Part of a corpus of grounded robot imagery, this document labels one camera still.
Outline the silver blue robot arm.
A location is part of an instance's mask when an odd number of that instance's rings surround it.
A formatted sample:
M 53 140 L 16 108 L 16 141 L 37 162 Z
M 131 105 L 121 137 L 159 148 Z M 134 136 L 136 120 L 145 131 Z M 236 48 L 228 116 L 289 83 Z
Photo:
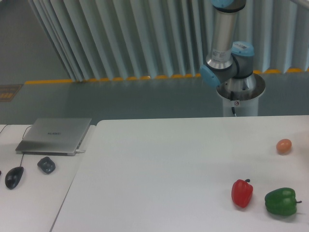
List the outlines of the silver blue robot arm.
M 229 79 L 245 79 L 253 74 L 254 48 L 247 42 L 233 42 L 239 12 L 245 0 L 212 0 L 214 31 L 210 52 L 200 66 L 204 82 L 217 88 Z

